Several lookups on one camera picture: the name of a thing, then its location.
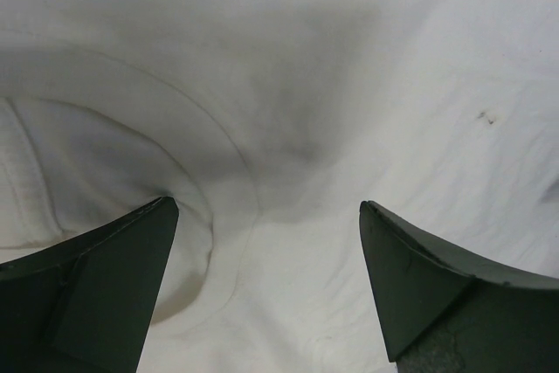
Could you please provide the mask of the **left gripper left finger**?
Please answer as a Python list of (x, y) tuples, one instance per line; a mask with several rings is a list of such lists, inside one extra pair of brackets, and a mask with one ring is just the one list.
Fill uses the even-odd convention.
[(135, 372), (176, 232), (160, 197), (1, 265), (3, 372)]

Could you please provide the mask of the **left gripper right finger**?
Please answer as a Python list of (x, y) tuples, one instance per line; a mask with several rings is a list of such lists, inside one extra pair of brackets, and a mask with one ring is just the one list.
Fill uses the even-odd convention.
[(362, 249), (399, 372), (556, 372), (558, 281), (360, 206)]

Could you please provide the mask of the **white t-shirt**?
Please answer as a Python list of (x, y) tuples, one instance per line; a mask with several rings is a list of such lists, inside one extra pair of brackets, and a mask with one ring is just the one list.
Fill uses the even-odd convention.
[(558, 0), (1, 0), (2, 260), (159, 196), (140, 371), (390, 371), (362, 201), (558, 274)]

